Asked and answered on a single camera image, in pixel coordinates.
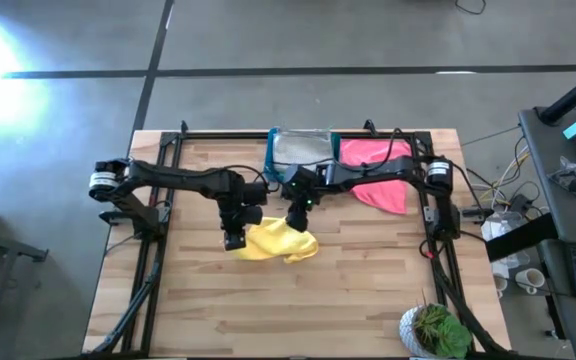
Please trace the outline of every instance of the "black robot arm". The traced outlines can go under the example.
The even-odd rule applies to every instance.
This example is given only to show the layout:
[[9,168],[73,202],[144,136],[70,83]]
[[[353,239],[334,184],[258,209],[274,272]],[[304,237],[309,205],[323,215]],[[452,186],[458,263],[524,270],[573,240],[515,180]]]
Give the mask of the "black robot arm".
[[99,202],[112,202],[132,219],[135,233],[161,233],[159,212],[143,205],[132,192],[143,186],[193,191],[217,201],[226,250],[246,246],[244,226],[259,224],[268,192],[265,183],[246,183],[227,168],[205,171],[175,169],[144,161],[116,159],[95,164],[89,195]]
[[[428,170],[421,167],[428,164]],[[348,166],[337,163],[319,165],[310,171],[300,165],[290,166],[284,176],[282,196],[292,201],[286,222],[298,231],[308,227],[307,212],[318,205],[321,197],[350,191],[355,186],[381,181],[402,180],[435,197],[433,237],[459,237],[459,211],[450,200],[452,162],[443,157],[400,156],[383,163]]]

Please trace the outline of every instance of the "concrete floor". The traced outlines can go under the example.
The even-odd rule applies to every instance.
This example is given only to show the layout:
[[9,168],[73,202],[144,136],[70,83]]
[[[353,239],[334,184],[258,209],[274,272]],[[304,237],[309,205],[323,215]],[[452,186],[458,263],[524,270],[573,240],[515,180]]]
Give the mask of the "concrete floor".
[[[0,72],[147,69],[163,7],[0,0]],[[488,0],[481,16],[447,0],[178,0],[160,68],[544,64],[576,64],[576,0]],[[108,233],[88,178],[96,160],[125,154],[143,84],[0,80],[0,232],[50,248],[45,264],[17,266],[0,309],[0,358],[81,349]],[[193,129],[357,127],[371,118],[384,128],[457,128],[466,143],[515,126],[518,110],[574,84],[576,72],[158,79],[144,128],[176,129],[182,119]],[[498,177],[519,136],[465,146],[467,165]],[[514,349],[572,358],[541,335],[550,327],[542,298],[507,296],[502,306]]]

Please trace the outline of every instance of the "butcher block tabletop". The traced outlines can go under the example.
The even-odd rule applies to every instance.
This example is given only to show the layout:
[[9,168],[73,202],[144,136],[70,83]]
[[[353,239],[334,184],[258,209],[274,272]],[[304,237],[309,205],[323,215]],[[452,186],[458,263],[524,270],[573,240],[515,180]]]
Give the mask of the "butcher block tabletop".
[[[457,131],[428,131],[435,153],[463,167]],[[161,133],[137,131],[130,155],[156,163]],[[266,140],[184,140],[180,167],[242,164],[261,170],[265,152]],[[247,181],[256,176],[235,170]],[[135,191],[144,203],[149,194],[150,188]],[[458,207],[473,202],[458,172],[452,199]],[[283,217],[288,206],[278,193],[271,194],[264,216]],[[430,262],[418,252],[425,233],[418,195],[409,185],[406,208],[406,215],[393,215],[349,193],[325,196],[308,216],[308,230],[320,246],[315,256],[291,264],[281,258],[242,261],[224,252],[216,202],[175,191],[150,356],[409,356],[399,338],[399,319],[424,301],[436,301],[436,294]],[[474,226],[464,229],[479,232]],[[108,247],[131,234],[130,225],[113,227]],[[85,351],[99,345],[125,312],[139,245],[129,240],[106,255]],[[468,306],[509,349],[485,245],[464,236],[455,248]],[[145,310],[146,305],[137,317],[137,348]]]

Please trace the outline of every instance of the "desk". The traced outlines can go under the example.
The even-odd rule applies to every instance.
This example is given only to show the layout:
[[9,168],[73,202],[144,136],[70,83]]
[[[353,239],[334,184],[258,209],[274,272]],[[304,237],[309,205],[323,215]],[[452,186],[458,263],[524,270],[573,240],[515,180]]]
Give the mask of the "desk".
[[[556,127],[542,124],[534,110],[522,111],[519,120],[551,212],[544,222],[550,223],[545,224],[550,230],[540,231],[542,236],[533,237],[530,244],[536,245],[548,238],[561,240],[546,240],[538,244],[537,249],[548,272],[550,289],[560,294],[574,295],[566,264],[564,242],[576,243],[576,195],[552,183],[547,175],[559,169],[560,156],[576,163],[576,141],[567,141],[562,135],[563,129],[576,121],[576,111],[564,116]],[[561,320],[563,325],[563,334],[560,336],[565,335],[570,339],[576,357],[576,298],[553,295],[553,300],[559,315],[559,319],[555,317],[555,321]]]
[[[435,153],[463,166],[457,132],[431,133]],[[131,156],[154,163],[160,136],[160,131],[136,132]],[[266,150],[265,140],[182,144],[181,166],[193,170],[232,164],[261,169]],[[247,181],[254,179],[252,172],[240,173]],[[469,206],[472,197],[464,180],[458,173],[454,178],[453,201]],[[149,189],[135,194],[145,202]],[[285,216],[288,205],[273,194],[264,215]],[[435,287],[430,263],[417,249],[424,229],[410,186],[407,210],[395,216],[350,194],[324,197],[309,214],[309,230],[320,243],[317,255],[295,264],[278,258],[245,262],[223,251],[214,201],[175,192],[150,355],[408,356],[398,335],[399,319],[424,297],[434,301]],[[131,232],[129,226],[113,228],[108,245]],[[468,305],[495,340],[509,348],[484,244],[463,237],[455,247]],[[105,258],[84,350],[98,345],[125,311],[138,248],[131,241]]]

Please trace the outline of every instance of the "white cable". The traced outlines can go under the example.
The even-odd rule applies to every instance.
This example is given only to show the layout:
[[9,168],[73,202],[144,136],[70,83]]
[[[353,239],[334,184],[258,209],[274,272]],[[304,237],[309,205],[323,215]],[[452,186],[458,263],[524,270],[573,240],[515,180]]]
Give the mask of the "white cable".
[[[472,185],[473,189],[476,189],[476,190],[493,190],[490,187],[490,185],[487,185],[487,184],[470,184],[470,185]],[[503,200],[506,200],[506,196],[503,193],[500,192],[499,195],[501,195],[501,198]]]
[[521,151],[519,152],[519,154],[517,154],[516,158],[513,158],[512,161],[510,162],[510,164],[508,164],[508,167],[506,168],[506,171],[504,171],[503,175],[501,175],[501,178],[499,178],[499,181],[497,181],[497,189],[495,189],[493,192],[495,193],[495,195],[492,197],[492,204],[490,204],[490,208],[492,210],[495,210],[495,204],[497,203],[497,196],[499,196],[499,193],[501,192],[500,188],[504,183],[504,179],[506,178],[506,175],[508,174],[508,171],[510,171],[510,169],[512,169],[512,164],[514,164],[515,162],[517,162],[517,159],[519,159],[524,152],[526,152],[528,150],[528,145],[524,146],[523,149],[521,149]]

